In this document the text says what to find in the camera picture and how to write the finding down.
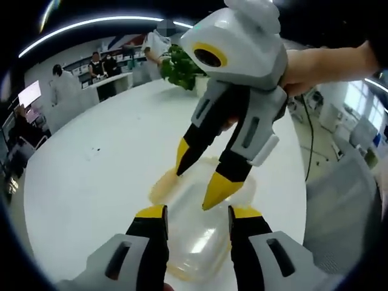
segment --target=potted plant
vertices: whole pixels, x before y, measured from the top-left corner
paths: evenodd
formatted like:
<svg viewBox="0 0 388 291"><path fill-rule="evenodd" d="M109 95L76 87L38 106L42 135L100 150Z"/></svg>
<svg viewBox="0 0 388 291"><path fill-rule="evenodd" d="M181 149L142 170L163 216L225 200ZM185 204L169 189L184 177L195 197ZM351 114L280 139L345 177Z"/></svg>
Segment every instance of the potted plant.
<svg viewBox="0 0 388 291"><path fill-rule="evenodd" d="M185 90L196 89L196 94L199 97L206 91L206 84L209 79L206 73L178 45L172 45L169 48L166 59L162 62L161 76Z"/></svg>

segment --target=black slot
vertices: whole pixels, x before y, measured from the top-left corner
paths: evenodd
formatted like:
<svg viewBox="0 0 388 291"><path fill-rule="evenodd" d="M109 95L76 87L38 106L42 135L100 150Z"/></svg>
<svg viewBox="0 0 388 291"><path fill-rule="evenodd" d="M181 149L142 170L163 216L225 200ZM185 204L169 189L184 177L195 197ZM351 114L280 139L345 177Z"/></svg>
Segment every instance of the black slot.
<svg viewBox="0 0 388 291"><path fill-rule="evenodd" d="M124 262L125 256L127 255L130 248L129 242L122 242L117 250L115 251L115 254L113 255L112 259L110 260L107 270L105 271L105 276L117 281L119 278L121 266Z"/></svg>
<svg viewBox="0 0 388 291"><path fill-rule="evenodd" d="M203 111L205 110L206 106L209 104L210 100L206 99L205 102L202 104L201 108L198 110L198 113L196 114L195 118L198 119Z"/></svg>
<svg viewBox="0 0 388 291"><path fill-rule="evenodd" d="M272 238L267 240L267 244L278 262L283 277L288 277L295 273L295 268L279 241Z"/></svg>
<svg viewBox="0 0 388 291"><path fill-rule="evenodd" d="M243 144L242 146L245 149L249 147L250 143L252 142L253 137L255 136L257 126L259 125L259 120L260 119L258 117L252 118L252 122L249 125L247 135L244 138L244 141L242 142L242 144Z"/></svg>

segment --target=plastic container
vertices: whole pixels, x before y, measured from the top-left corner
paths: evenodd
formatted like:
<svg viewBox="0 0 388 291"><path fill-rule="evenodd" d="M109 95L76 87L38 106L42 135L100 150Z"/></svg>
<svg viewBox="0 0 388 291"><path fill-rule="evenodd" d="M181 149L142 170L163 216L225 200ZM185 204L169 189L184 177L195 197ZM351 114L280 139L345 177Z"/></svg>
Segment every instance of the plastic container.
<svg viewBox="0 0 388 291"><path fill-rule="evenodd" d="M248 176L234 195L203 211L206 188L217 164L217 159L200 159L173 185L166 187L174 175L173 170L168 171L150 194L152 203L168 206L170 259L167 271L184 281L203 282L217 273L230 250L228 205L246 207L255 194L256 182Z"/></svg>

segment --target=white tabletop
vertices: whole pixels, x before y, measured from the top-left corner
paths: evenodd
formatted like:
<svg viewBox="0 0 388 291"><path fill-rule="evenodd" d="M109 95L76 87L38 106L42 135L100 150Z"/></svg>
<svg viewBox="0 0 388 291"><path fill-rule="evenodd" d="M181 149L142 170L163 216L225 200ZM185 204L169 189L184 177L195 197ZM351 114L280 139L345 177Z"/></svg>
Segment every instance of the white tabletop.
<svg viewBox="0 0 388 291"><path fill-rule="evenodd" d="M56 132L29 160L24 207L38 264L54 282L72 279L87 257L150 205L151 186L175 164L179 140L198 102L163 80L120 93ZM288 111L274 124L280 142L251 175L253 206L273 231L303 242L306 187L299 142ZM215 139L203 156L219 156L231 137ZM169 274L175 290L237 290L230 256L206 286Z"/></svg>
<svg viewBox="0 0 388 291"><path fill-rule="evenodd" d="M113 81L116 81L118 79L121 79L121 78L124 78L124 77L127 77L128 75L132 75L133 73L132 72L129 72L129 73L122 73L120 75L117 75L117 76L113 76L113 77L109 77L109 78L106 78L105 80L102 80L102 81L99 81L97 83L94 83L86 88L97 88L97 87L100 87L102 85L105 85L107 83L110 83L110 82L113 82Z"/></svg>

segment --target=window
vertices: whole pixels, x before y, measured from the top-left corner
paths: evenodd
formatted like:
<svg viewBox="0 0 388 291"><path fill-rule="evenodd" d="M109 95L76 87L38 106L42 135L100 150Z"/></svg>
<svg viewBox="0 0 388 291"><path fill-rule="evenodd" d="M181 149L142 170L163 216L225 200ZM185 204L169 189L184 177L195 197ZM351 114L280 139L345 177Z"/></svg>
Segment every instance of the window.
<svg viewBox="0 0 388 291"><path fill-rule="evenodd" d="M373 97L373 106L368 120L377 130L380 131L381 125L384 121L384 106L376 96Z"/></svg>
<svg viewBox="0 0 388 291"><path fill-rule="evenodd" d="M362 81L351 82L347 86L345 104L362 116L365 111L368 88Z"/></svg>

